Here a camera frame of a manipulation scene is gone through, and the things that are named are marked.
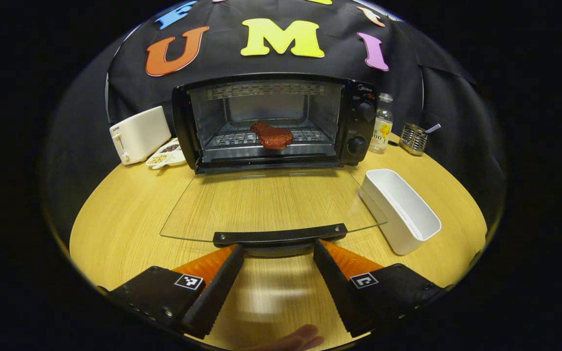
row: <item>finger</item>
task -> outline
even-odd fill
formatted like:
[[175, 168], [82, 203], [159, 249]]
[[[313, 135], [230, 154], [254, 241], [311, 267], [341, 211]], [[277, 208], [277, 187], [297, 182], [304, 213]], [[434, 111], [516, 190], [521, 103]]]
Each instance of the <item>finger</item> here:
[[306, 345], [307, 340], [294, 335], [292, 337], [280, 338], [270, 344], [249, 347], [245, 351], [296, 351]]
[[318, 337], [312, 338], [312, 340], [308, 341], [305, 345], [303, 345], [303, 347], [298, 349], [298, 351], [305, 351], [305, 350], [312, 349], [316, 346], [322, 345], [323, 342], [324, 342], [324, 337], [318, 336]]
[[294, 331], [293, 333], [286, 335], [281, 339], [299, 336], [304, 338], [306, 341], [310, 341], [312, 340], [312, 338], [315, 338], [316, 335], [318, 335], [318, 327], [313, 324], [305, 324], [302, 327], [296, 329], [296, 331]]

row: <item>raw meat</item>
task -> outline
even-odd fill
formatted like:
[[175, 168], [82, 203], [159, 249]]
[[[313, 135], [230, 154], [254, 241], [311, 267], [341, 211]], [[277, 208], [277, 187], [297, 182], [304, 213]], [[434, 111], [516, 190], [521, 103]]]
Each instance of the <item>raw meat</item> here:
[[265, 123], [257, 122], [250, 129], [259, 135], [259, 142], [264, 149], [283, 150], [294, 140], [287, 129], [270, 127]]

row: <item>yellow letter m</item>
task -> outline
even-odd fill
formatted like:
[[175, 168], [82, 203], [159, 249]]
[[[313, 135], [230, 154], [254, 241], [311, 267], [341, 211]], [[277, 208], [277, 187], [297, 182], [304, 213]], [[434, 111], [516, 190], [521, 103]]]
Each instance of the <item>yellow letter m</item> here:
[[240, 51], [243, 56], [265, 55], [270, 49], [264, 46], [266, 38], [270, 46], [279, 54], [285, 53], [288, 46], [294, 41], [290, 51], [297, 56], [310, 56], [312, 58], [324, 57], [324, 51], [318, 47], [316, 29], [319, 26], [305, 20], [295, 20], [285, 31], [268, 18], [253, 18], [242, 22], [248, 27], [247, 46]]

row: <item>blue letter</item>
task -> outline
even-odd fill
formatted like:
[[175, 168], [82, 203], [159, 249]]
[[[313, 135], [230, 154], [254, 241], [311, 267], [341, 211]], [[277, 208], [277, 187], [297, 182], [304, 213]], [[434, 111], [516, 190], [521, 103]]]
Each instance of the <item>blue letter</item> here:
[[181, 18], [184, 18], [185, 15], [188, 14], [188, 11], [190, 11], [190, 9], [192, 8], [192, 4], [194, 4], [196, 1], [191, 1], [188, 2], [187, 4], [180, 6], [172, 11], [170, 11], [169, 13], [163, 15], [162, 17], [158, 18], [156, 20], [156, 22], [160, 21], [162, 22], [162, 26], [160, 27], [160, 29], [164, 29], [168, 26], [170, 26], [171, 24], [177, 22], [178, 20], [181, 20]]

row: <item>brand logo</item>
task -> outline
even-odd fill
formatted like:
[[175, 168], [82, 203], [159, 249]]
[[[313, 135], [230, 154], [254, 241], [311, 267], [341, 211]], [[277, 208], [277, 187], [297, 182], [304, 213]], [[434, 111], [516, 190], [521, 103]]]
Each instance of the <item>brand logo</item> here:
[[194, 277], [193, 275], [183, 274], [181, 278], [179, 278], [175, 285], [179, 285], [180, 287], [188, 288], [196, 290], [199, 288], [199, 285], [203, 281], [203, 278]]
[[361, 91], [364, 91], [364, 90], [365, 90], [365, 91], [372, 91], [372, 89], [370, 89], [369, 87], [363, 86], [363, 84], [359, 84], [359, 85], [357, 86], [357, 89], [359, 89], [359, 90], [361, 90]]
[[350, 277], [350, 280], [353, 282], [353, 284], [355, 284], [355, 287], [357, 287], [357, 289], [365, 288], [379, 282], [374, 277], [372, 277], [372, 274], [370, 273], [364, 273], [356, 275], [354, 277]]

